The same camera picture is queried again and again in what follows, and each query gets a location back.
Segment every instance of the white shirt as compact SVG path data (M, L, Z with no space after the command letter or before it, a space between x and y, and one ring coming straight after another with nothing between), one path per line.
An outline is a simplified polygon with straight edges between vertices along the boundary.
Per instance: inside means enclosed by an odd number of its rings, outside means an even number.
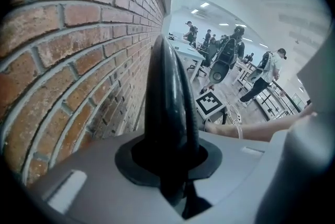
M282 58L279 56L277 52L272 53L270 69L268 72L265 72L262 75L262 79L265 80L267 83L272 83L274 78L273 71L275 69L280 70L282 68Z

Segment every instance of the brick wall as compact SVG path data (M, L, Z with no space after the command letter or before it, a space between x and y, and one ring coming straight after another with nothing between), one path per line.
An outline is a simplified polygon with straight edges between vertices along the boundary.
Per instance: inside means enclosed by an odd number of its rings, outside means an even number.
M95 139L132 131L161 0L13 0L0 29L2 150L31 184Z

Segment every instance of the white ceiling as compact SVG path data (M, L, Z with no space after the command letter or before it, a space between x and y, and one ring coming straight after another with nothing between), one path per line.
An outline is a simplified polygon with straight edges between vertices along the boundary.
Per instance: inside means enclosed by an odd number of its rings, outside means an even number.
M172 11L199 9L203 0L172 0ZM264 41L269 49L283 47L288 59L282 73L289 80L324 41L331 13L324 0L206 0L203 10L217 24L221 18L247 25L245 35Z

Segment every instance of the table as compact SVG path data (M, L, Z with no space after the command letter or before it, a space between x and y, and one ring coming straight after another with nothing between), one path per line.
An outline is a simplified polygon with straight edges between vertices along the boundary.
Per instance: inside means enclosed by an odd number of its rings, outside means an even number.
M197 61L197 64L195 65L195 68L194 68L194 72L191 76L191 79L190 82L192 82L201 66L201 63L203 60L205 60L205 58L199 54L198 51L196 51L193 47L191 47L189 44L186 44L182 41L179 41L179 40L168 40L171 44L171 46L174 48L174 50L176 50L178 52L179 55L182 55L186 58L189 58L189 59L192 59L192 60L196 60Z

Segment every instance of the gray floor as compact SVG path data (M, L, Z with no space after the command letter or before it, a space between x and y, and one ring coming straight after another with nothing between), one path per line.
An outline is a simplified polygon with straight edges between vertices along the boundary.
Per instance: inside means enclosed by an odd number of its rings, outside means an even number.
M190 61L188 59L182 59L184 62L185 68L189 67L191 64L194 64L193 61ZM207 72L207 76L204 77L204 74L200 72L198 77L195 77L195 79L192 82L192 89L193 89L193 95L196 98L199 96L199 92L204 87L205 84L208 83L208 74L209 74L209 68L204 68L204 71ZM193 70L188 70L187 74L191 78L191 75L193 73ZM247 108L243 107L237 100L244 95L247 91L242 90L240 93L238 93L238 90L241 87L241 84L237 82L235 85L232 85L233 80L238 75L238 70L236 67L234 67L230 73L226 76L226 78L220 83L215 85L214 94L221 100L222 103L227 105L227 108L229 108L229 105L233 105L240 113L242 118L242 124L254 124L257 122L265 122L266 119L262 112L260 111L258 105L255 101L252 101ZM136 126L136 129L144 129L144 111L145 111L145 102L143 104L140 118L138 121L138 124ZM233 119L236 119L236 114L231 114ZM228 118L226 124L231 124L231 120Z

